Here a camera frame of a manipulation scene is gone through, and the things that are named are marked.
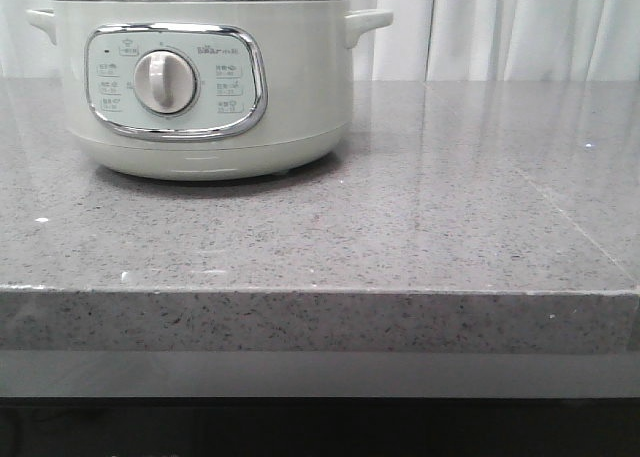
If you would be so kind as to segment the pale green electric pot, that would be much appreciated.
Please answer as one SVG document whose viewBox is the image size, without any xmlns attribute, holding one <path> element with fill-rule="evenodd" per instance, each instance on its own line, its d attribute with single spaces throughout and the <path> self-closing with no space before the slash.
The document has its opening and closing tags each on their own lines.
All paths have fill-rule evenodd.
<svg viewBox="0 0 640 457">
<path fill-rule="evenodd" d="M 287 171 L 330 153 L 353 108 L 352 51 L 388 10 L 342 1 L 54 1 L 28 10 L 61 54 L 67 126 L 99 164 L 207 181 Z M 184 57 L 197 93 L 157 114 L 134 92 L 149 52 Z"/>
</svg>

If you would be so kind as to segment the beige pot control knob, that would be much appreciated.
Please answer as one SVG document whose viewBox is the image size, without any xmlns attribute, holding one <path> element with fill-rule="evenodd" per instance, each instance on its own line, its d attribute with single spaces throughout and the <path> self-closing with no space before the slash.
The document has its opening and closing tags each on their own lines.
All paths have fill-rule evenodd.
<svg viewBox="0 0 640 457">
<path fill-rule="evenodd" d="M 157 114 L 182 112 L 197 93 L 196 73 L 190 63 L 165 50 L 149 52 L 139 60 L 133 84 L 141 104 Z"/>
</svg>

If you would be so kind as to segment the white curtain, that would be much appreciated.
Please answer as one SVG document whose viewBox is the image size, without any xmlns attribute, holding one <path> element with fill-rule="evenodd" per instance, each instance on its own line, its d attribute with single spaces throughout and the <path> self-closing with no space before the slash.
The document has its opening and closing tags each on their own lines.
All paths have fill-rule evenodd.
<svg viewBox="0 0 640 457">
<path fill-rule="evenodd" d="M 393 24 L 364 35 L 354 76 L 383 81 L 635 81 L 639 0 L 351 0 Z"/>
</svg>

